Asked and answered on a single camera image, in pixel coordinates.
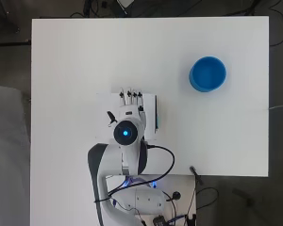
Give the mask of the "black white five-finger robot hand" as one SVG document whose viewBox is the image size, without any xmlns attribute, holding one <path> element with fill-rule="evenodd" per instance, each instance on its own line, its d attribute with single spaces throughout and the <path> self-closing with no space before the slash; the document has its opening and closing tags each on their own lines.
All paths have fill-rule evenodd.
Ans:
<svg viewBox="0 0 283 226">
<path fill-rule="evenodd" d="M 143 107 L 143 95 L 140 90 L 132 88 L 119 91 L 119 107 L 117 112 L 108 111 L 109 125 L 123 120 L 137 121 L 146 127 L 146 114 Z"/>
</svg>

